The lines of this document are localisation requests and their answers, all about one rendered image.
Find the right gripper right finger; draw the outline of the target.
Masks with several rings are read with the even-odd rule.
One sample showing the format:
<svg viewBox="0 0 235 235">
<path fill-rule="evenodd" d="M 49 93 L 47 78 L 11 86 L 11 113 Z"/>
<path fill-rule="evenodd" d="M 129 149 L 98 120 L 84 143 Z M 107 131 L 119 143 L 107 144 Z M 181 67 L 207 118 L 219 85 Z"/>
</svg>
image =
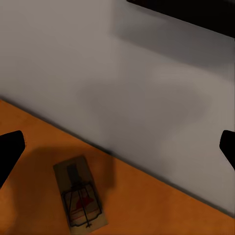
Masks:
<svg viewBox="0 0 235 235">
<path fill-rule="evenodd" d="M 219 147 L 235 169 L 235 132 L 224 130 Z"/>
</svg>

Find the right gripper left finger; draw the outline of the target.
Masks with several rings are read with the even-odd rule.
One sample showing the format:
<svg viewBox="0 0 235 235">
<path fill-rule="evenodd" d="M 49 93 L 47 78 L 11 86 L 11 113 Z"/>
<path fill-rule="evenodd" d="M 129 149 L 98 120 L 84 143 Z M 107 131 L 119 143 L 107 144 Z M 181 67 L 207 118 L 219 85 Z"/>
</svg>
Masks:
<svg viewBox="0 0 235 235">
<path fill-rule="evenodd" d="M 0 136 L 0 188 L 25 149 L 24 135 L 18 130 Z"/>
</svg>

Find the mousetrap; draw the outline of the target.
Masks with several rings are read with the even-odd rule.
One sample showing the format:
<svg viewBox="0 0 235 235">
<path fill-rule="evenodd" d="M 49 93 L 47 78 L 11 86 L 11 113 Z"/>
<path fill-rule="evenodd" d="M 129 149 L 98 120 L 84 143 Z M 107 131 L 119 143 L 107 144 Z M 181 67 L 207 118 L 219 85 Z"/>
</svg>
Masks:
<svg viewBox="0 0 235 235">
<path fill-rule="evenodd" d="M 84 156 L 53 165 L 70 235 L 87 235 L 108 224 Z"/>
</svg>

